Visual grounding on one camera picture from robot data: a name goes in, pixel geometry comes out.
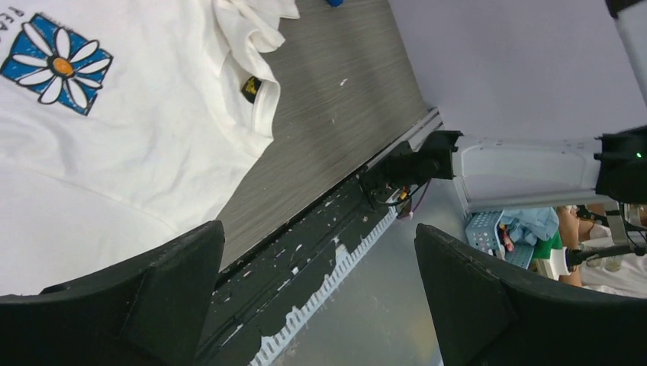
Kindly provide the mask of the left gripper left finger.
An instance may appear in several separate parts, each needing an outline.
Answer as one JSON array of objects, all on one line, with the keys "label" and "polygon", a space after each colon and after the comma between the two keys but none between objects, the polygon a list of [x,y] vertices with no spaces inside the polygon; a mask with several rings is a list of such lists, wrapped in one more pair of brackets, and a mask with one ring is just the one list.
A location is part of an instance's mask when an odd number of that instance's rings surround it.
[{"label": "left gripper left finger", "polygon": [[224,251],[212,220],[31,296],[1,298],[3,365],[190,365]]}]

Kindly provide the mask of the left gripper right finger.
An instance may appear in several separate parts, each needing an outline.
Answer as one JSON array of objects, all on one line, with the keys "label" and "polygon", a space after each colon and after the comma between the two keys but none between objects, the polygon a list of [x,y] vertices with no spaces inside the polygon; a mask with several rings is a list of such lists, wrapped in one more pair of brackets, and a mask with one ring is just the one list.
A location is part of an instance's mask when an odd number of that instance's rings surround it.
[{"label": "left gripper right finger", "polygon": [[646,301],[550,280],[420,224],[414,240],[447,365],[644,365]]}]

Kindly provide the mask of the white t-shirt with daisy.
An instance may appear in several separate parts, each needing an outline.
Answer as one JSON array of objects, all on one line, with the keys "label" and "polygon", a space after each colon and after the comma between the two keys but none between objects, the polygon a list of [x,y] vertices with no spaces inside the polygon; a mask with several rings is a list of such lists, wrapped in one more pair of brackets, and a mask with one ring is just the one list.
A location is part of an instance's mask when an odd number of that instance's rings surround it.
[{"label": "white t-shirt with daisy", "polygon": [[213,220],[273,141],[293,1],[3,1],[1,292]]}]

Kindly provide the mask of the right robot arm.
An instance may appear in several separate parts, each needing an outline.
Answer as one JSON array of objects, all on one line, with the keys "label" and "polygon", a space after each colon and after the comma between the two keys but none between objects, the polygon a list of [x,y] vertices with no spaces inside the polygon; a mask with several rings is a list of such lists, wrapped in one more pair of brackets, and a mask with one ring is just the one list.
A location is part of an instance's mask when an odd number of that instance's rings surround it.
[{"label": "right robot arm", "polygon": [[646,201],[644,1],[395,2],[446,123],[361,177],[448,180],[469,210]]}]

